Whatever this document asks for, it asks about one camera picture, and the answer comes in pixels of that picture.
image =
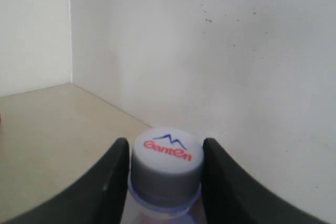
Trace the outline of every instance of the bottle cap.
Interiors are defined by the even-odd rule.
[[[142,133],[134,143],[130,193],[142,205],[179,209],[200,194],[203,149],[182,130],[162,127]]]

